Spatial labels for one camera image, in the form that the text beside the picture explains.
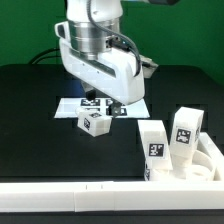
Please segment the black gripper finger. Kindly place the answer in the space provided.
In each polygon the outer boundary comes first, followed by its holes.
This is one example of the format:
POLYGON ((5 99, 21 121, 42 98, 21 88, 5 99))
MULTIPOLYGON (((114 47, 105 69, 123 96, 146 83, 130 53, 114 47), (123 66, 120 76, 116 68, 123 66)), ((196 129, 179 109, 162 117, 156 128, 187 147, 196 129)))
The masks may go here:
POLYGON ((109 106, 109 114, 113 117, 117 117, 121 115, 121 106, 122 104, 118 101, 114 101, 110 106, 109 106))
POLYGON ((89 101, 94 100, 96 98, 96 90, 84 81, 82 81, 81 84, 85 92, 86 99, 89 101))

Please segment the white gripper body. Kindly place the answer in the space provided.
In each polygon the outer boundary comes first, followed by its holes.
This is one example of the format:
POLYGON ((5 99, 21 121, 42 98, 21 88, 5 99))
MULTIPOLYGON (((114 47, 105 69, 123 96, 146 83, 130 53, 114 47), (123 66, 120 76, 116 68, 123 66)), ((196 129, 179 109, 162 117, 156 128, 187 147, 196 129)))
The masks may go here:
POLYGON ((63 65, 70 74, 124 105, 144 97, 144 79, 150 78, 158 68, 150 58, 140 57, 140 73, 136 75, 132 53, 112 48, 99 53, 96 60, 88 60, 72 48, 67 22, 56 24, 55 33, 59 37, 63 65))

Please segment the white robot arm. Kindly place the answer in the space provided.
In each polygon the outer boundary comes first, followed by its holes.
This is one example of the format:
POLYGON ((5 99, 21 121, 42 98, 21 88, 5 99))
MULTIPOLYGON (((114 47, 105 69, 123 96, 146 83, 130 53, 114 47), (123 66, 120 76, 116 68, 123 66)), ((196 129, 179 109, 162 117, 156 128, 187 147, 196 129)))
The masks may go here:
POLYGON ((67 20, 55 25, 65 69, 89 100, 96 91, 111 97, 112 116, 144 97, 144 80, 158 68, 120 32, 122 14, 121 0, 67 0, 67 20))

